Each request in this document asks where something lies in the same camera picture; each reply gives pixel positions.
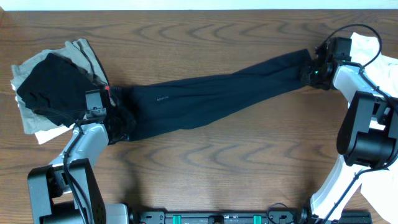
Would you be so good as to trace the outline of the black leggings with red waistband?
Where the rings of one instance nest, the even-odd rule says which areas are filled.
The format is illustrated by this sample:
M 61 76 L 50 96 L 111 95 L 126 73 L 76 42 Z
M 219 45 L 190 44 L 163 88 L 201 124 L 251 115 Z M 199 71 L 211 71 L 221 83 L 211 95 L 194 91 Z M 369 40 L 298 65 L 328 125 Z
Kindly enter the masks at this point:
M 311 61 L 303 49 L 240 71 L 146 86 L 112 87 L 111 95 L 133 115 L 126 141 L 195 129 L 269 98 L 298 90 L 300 69 Z

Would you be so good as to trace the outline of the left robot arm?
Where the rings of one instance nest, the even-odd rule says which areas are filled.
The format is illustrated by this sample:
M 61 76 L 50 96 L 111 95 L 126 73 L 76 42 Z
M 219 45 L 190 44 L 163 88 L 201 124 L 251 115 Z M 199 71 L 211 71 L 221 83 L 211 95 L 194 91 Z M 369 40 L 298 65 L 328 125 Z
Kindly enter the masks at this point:
M 47 166 L 32 169 L 27 177 L 34 223 L 134 223 L 123 203 L 106 204 L 93 168 L 110 144 L 111 96 L 106 89 L 85 93 L 83 118 L 51 108 L 34 112 L 57 115 L 72 122 L 73 136 Z

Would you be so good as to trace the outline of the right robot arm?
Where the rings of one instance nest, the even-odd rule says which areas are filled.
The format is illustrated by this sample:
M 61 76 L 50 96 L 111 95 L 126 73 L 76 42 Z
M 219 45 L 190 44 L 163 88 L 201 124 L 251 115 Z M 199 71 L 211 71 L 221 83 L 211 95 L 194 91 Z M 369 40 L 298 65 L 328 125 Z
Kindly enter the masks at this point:
M 343 209 L 362 177 L 386 171 L 397 161 L 397 99 L 380 90 L 362 65 L 347 60 L 315 60 L 302 69 L 300 79 L 342 92 L 349 108 L 336 140 L 336 163 L 292 223 L 371 223 L 370 213 Z

